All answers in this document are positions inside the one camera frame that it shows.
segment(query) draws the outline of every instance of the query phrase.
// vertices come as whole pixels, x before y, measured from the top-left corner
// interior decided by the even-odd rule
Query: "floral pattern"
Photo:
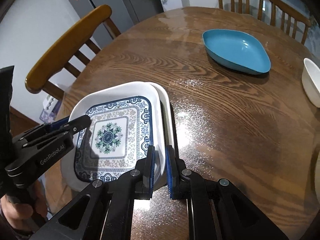
[[[74,169],[82,181],[111,181],[135,167],[153,144],[152,109],[145,97],[91,107],[92,123],[79,132]]]

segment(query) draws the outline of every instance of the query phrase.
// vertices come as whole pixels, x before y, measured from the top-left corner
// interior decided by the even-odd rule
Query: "screw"
[[[184,176],[189,176],[189,175],[191,175],[191,170],[184,169],[181,173],[182,173]]]
[[[99,179],[96,179],[94,182],[92,182],[92,186],[94,187],[100,187],[102,185],[102,181]]]
[[[139,171],[139,170],[131,170],[131,171],[130,171],[130,174],[131,174],[132,176],[138,176],[138,175],[140,174],[140,171]]]
[[[220,179],[219,183],[220,183],[220,185],[222,185],[222,186],[228,186],[228,185],[229,185],[229,180],[227,180],[227,179]]]

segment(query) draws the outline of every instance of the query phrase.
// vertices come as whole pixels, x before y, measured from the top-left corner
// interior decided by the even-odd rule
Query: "blue plastic tray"
[[[227,68],[254,75],[266,73],[271,68],[262,44],[247,33],[213,29],[204,32],[202,38],[210,57]]]

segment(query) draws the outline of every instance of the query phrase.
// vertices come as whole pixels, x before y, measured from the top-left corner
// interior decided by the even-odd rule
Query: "stacked plate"
[[[165,171],[166,143],[174,147],[169,97],[151,82],[130,82],[83,98],[70,121],[87,114],[91,126],[73,138],[75,148],[61,160],[61,173],[76,191],[95,179],[111,181],[156,148],[155,187]]]

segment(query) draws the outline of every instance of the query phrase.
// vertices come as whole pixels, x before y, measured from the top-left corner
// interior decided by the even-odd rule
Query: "table top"
[[[228,70],[206,53],[202,33],[244,31],[271,60],[264,76]],[[319,204],[311,179],[317,109],[304,93],[303,59],[313,55],[280,29],[250,15],[186,7],[145,20],[116,38],[65,93],[59,117],[84,96],[131,81],[156,82],[174,111],[179,156],[204,178],[229,179],[290,239],[299,239]],[[59,163],[46,173],[55,212],[71,198]],[[188,239],[184,201],[167,187],[136,205],[132,239]]]

